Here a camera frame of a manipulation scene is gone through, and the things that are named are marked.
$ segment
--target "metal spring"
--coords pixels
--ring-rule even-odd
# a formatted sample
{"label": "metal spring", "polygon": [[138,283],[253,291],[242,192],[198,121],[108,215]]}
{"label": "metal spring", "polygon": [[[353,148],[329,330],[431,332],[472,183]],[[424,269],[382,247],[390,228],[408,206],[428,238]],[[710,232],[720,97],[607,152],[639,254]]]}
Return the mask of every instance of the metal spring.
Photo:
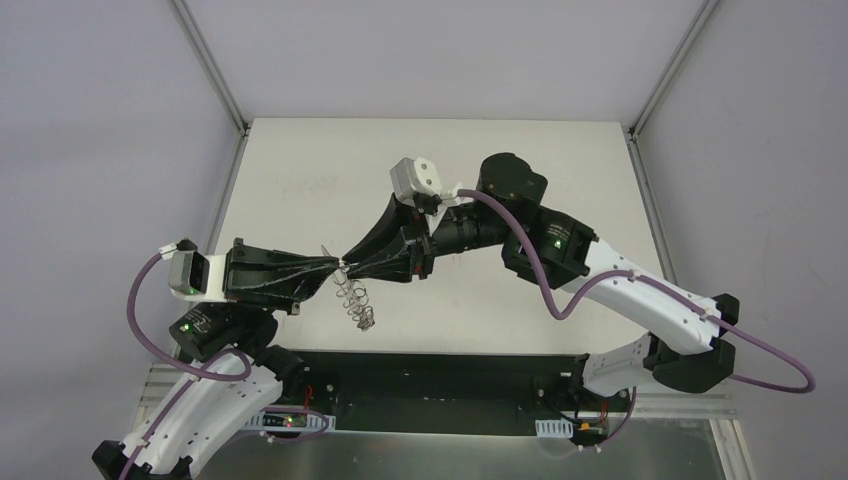
{"label": "metal spring", "polygon": [[336,296],[344,299],[342,306],[363,332],[374,326],[374,308],[368,305],[368,291],[359,280],[350,281],[347,266],[333,272],[333,283],[339,287]]}

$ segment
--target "gray floor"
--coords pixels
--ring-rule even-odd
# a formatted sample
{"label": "gray floor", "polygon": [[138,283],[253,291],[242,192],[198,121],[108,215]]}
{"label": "gray floor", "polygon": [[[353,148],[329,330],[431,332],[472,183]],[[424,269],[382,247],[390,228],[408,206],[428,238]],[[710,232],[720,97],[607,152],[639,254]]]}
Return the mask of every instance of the gray floor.
{"label": "gray floor", "polygon": [[709,423],[634,420],[598,455],[570,455],[564,439],[333,433],[268,445],[245,438],[222,448],[198,480],[241,479],[723,479]]}

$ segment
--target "white table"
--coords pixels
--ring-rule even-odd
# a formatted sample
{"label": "white table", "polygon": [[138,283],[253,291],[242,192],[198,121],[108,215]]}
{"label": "white table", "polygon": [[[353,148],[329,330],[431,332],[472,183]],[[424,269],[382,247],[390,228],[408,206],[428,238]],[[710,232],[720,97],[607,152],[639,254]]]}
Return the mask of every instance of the white table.
{"label": "white table", "polygon": [[[480,163],[510,151],[548,178],[543,205],[593,227],[622,254],[660,272],[630,156],[617,123],[478,120],[257,119],[216,253],[245,244],[342,256],[376,223],[404,156],[436,163],[442,182],[474,188]],[[327,281],[301,315],[278,314],[287,348],[372,352],[579,354],[643,333],[586,300],[564,322],[538,287],[506,268],[500,247],[436,259],[412,284],[366,280],[376,325],[360,332]],[[569,295],[557,292],[564,307]]]}

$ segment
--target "white tabletop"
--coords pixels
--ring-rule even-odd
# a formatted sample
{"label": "white tabletop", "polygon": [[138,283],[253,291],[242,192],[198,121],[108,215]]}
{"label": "white tabletop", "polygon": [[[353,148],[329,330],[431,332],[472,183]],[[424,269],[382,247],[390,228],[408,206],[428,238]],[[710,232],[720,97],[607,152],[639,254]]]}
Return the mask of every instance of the white tabletop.
{"label": "white tabletop", "polygon": [[[216,253],[245,244],[342,256],[376,223],[392,191],[389,169],[425,157],[444,185],[474,188],[480,163],[514,152],[548,178],[543,205],[593,227],[643,267],[660,272],[621,126],[606,122],[257,119]],[[327,281],[277,314],[276,343],[340,351],[579,354],[602,352],[644,330],[586,300],[571,318],[550,317],[534,284],[503,266],[500,247],[436,259],[424,281],[366,280],[376,325],[360,332]],[[564,307],[569,295],[556,292]]]}

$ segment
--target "white wall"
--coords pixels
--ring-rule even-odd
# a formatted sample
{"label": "white wall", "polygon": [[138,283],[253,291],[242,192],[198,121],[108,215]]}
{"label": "white wall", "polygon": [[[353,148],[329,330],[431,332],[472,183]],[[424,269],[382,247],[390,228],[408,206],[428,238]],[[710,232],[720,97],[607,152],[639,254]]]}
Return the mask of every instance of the white wall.
{"label": "white wall", "polygon": [[[204,239],[235,131],[165,2],[7,1],[0,29],[0,477],[97,478],[152,360],[130,283]],[[164,344],[178,305],[161,279],[142,290]]]}
{"label": "white wall", "polygon": [[[641,143],[681,283],[736,294],[740,326],[818,376],[807,396],[735,388],[763,479],[846,465],[847,24],[844,0],[724,2]],[[802,382],[750,348],[737,369]]]}
{"label": "white wall", "polygon": [[701,1],[189,4],[249,119],[629,123]]}

